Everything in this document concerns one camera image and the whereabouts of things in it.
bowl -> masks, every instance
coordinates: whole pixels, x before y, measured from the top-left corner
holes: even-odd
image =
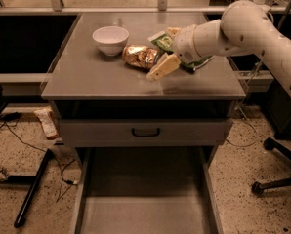
[[[93,33],[93,39],[99,50],[108,56],[120,54],[127,45],[129,32],[119,26],[107,26],[97,29]]]

concrete floor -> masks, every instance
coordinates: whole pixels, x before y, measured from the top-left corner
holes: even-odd
[[[21,109],[7,108],[7,111]],[[291,187],[266,191],[261,197],[251,193],[255,180],[264,182],[291,176],[291,163],[276,151],[264,150],[263,141],[272,137],[273,130],[260,109],[251,107],[246,113],[248,121],[234,119],[228,136],[230,143],[226,141],[220,146],[209,169],[224,233],[291,233]],[[57,149],[45,139],[34,114],[24,113],[16,125],[11,123],[10,126],[14,126],[11,129],[24,142],[42,149],[50,147],[61,166],[73,159],[68,149]],[[291,141],[281,143],[291,148]],[[8,128],[1,129],[0,163],[11,174],[33,175],[42,157],[40,151],[21,143]],[[67,167],[64,178],[80,178],[76,162]],[[20,229],[14,228],[13,223],[27,187],[0,188],[0,234],[68,233],[77,186],[72,186],[56,202],[60,184],[60,170],[52,160],[27,214],[26,224]]]

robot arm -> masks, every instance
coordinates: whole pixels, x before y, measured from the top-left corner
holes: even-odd
[[[183,28],[174,39],[173,50],[183,63],[209,55],[254,54],[291,96],[291,40],[251,1],[234,2],[221,19]]]

black handle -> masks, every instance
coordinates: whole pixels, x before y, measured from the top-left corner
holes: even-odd
[[[157,137],[161,133],[159,128],[156,129],[135,129],[132,128],[134,137]]]

